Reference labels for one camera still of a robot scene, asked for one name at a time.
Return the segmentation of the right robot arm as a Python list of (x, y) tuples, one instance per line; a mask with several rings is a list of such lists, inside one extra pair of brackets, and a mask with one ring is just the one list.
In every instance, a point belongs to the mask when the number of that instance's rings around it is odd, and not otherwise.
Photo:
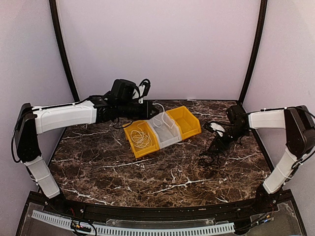
[(307, 106), (287, 106), (247, 113), (239, 105), (226, 110), (228, 122), (208, 121), (203, 126), (215, 134), (206, 154), (228, 150), (232, 142), (256, 132), (274, 165), (270, 175), (256, 189), (251, 209), (262, 213), (272, 207), (281, 189), (309, 158), (315, 154), (315, 116)]

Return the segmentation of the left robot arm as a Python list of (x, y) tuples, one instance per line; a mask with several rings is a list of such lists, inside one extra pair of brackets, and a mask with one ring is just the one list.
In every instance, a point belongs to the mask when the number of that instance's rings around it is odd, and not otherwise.
[(149, 79), (139, 85), (126, 79), (116, 79), (104, 95), (91, 95), (74, 102), (52, 106), (22, 105), (10, 143), (12, 159), (23, 163), (50, 206), (58, 214), (69, 211), (69, 202), (52, 176), (38, 144), (38, 135), (81, 124), (97, 124), (127, 118), (131, 121), (149, 120), (159, 114), (153, 102), (145, 96), (151, 87)]

